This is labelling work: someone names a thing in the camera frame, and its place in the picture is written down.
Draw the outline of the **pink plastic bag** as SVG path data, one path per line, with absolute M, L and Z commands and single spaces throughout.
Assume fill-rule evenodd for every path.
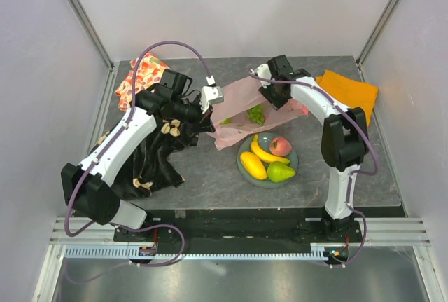
M 223 88 L 224 101 L 213 107 L 211 116 L 215 146 L 220 151 L 255 133 L 271 130 L 309 111 L 300 102 L 288 100 L 276 110 L 265 99 L 260 81 L 246 77 Z

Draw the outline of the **fake peach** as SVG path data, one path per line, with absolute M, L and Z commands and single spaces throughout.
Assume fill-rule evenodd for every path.
M 270 143 L 269 150 L 275 156 L 285 157 L 293 150 L 293 147 L 284 137 L 275 137 Z

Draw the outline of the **yellow fake banana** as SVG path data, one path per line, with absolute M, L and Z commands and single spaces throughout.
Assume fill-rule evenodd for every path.
M 257 157 L 259 157 L 259 159 L 261 159 L 261 161 L 264 163 L 280 162 L 285 165 L 289 165 L 291 163 L 290 160 L 287 158 L 276 156 L 274 154 L 264 151 L 258 143 L 258 134 L 255 134 L 253 136 L 252 142 L 250 143 L 250 149 L 251 152 L 254 153 Z

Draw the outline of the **yellow fake mango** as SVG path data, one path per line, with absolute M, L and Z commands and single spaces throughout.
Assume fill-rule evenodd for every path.
M 240 154 L 240 163 L 242 167 L 257 180 L 265 180 L 267 178 L 267 170 L 261 159 L 250 151 L 244 151 Z

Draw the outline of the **green fake pear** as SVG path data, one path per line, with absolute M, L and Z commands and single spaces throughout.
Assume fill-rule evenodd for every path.
M 269 164 L 267 168 L 267 177 L 274 183 L 280 183 L 293 178 L 296 171 L 288 165 L 275 161 Z

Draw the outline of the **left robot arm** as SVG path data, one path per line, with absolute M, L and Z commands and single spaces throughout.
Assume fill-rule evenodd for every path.
M 92 222 L 129 228 L 138 241 L 153 235 L 153 223 L 145 210 L 120 199 L 112 185 L 120 169 L 140 143 L 154 132 L 174 129 L 177 123 L 190 123 L 200 131 L 213 132 L 213 106 L 223 101 L 223 92 L 208 78 L 207 85 L 193 102 L 184 88 L 192 83 L 184 74 L 165 69 L 159 83 L 132 98 L 132 106 L 105 140 L 79 164 L 66 164 L 61 171 L 67 213 L 74 211 Z

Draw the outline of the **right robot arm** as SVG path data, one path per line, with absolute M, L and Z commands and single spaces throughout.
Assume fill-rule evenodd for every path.
M 356 177 L 371 147 L 364 110 L 337 101 L 309 72 L 292 68 L 285 55 L 273 57 L 251 73 L 261 82 L 259 92 L 276 110 L 295 100 L 323 126 L 321 155 L 329 167 L 330 181 L 324 206 L 328 219 L 320 230 L 326 240 L 339 240 L 346 233 L 343 220 L 354 213 Z

